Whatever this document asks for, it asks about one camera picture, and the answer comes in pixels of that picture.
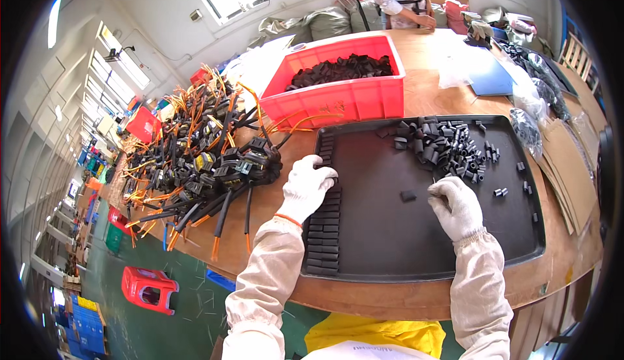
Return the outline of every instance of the wooden table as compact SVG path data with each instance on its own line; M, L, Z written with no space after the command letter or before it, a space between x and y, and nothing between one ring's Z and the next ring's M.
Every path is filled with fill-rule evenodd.
M511 104L505 97L478 97L470 87L438 89L438 67L448 42L460 41L450 30L387 30L406 70L404 81L405 116L427 114L503 114L509 116ZM371 36L377 32L357 33L350 37ZM319 43L333 42L336 38ZM566 98L573 114L582 108L572 97ZM296 133L280 150L284 168L281 177L272 185L254 190L250 228L252 236L260 225L271 219L283 201L282 186L294 161L313 153L314 133ZM595 207L589 225L581 235L569 235L555 194L549 183L544 183L542 171L529 157L537 192L542 204L546 229L545 253L504 270L505 297L512 308L518 308L548 296L569 285L591 270L602 258L602 244L598 229L598 207ZM148 210L133 215L133 220ZM197 228L188 228L187 240L178 240L176 248L199 260L209 269L235 279L247 264L248 255L243 235L245 199L236 200L230 207L220 241L218 261L211 261L216 218ZM163 226L150 232L162 239ZM325 279L300 277L291 301L317 309L390 320L446 320L450 319L451 280L426 283L365 284L346 283Z

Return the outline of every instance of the glove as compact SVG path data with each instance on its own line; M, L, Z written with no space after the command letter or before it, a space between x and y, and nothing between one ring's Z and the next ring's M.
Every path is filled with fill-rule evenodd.
M472 29L474 32L472 36L474 36L475 40L479 40L479 38L485 39L486 36L494 36L494 30L488 23L484 23L483 21L473 20L471 21Z
M477 195L459 177L445 177L430 185L429 205L453 242L485 232Z
M302 224L308 216L321 206L325 192L334 186L332 177L338 172L332 168L314 169L323 159L318 155L307 155L292 164L288 182L284 184L284 204L277 210Z

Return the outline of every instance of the hand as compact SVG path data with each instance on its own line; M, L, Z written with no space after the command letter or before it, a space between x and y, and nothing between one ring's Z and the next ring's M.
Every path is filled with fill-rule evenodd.
M321 206L325 192L334 186L332 177L338 172L332 168L314 169L323 159L318 155L307 155L292 164L288 182L284 184L284 203L277 210L282 214L302 223Z
M414 22L427 28L435 28L436 21L432 16L416 16Z
M459 177L442 178L427 191L433 195L429 205L453 242L486 230L477 195Z
M433 7L431 6L431 3L429 1L427 1L427 6L426 6L426 12L427 12L427 16L432 16L435 17L436 14L433 11Z

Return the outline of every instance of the red plastic crate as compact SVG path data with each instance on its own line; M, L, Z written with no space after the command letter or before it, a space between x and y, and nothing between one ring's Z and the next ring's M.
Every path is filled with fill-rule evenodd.
M277 122L299 110L280 127L292 127L303 118L314 114L341 113L343 118L322 118L304 122L302 128L316 128L362 120L403 117L403 79L405 69L387 35L367 36L305 48L284 57L280 67L260 98L260 104L269 117ZM379 59L390 58L394 75L358 78L323 83L285 92L299 69L312 68L329 60L347 59L355 53Z
M160 120L149 112L144 106L139 107L130 118L125 129L144 143L152 141L152 131L160 130Z

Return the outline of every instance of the black tray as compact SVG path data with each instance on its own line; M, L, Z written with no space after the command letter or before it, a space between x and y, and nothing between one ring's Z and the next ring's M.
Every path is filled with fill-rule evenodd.
M308 229L303 225L306 255L303 276L342 281L396 283L452 278L456 257L453 246L427 202L427 187L444 175L422 165L412 150L394 148L394 137L381 139L376 131L395 127L401 119L350 123L321 128L316 137L319 154L323 138L333 135L331 166L338 171L339 269L330 274L308 270ZM407 123L417 118L403 119ZM484 142L500 149L497 164L487 162L485 180L468 183L481 204L484 226L495 236L505 254L505 266L541 256L545 249L542 210L530 168L518 172L516 164L526 155L509 120L495 115L438 116L439 121L463 120L480 150ZM481 132L475 120L487 126ZM522 189L523 181L533 194ZM494 198L497 188L508 188L507 196ZM415 189L417 199L403 203L400 191ZM326 206L313 214L324 216ZM538 222L532 221L537 213Z

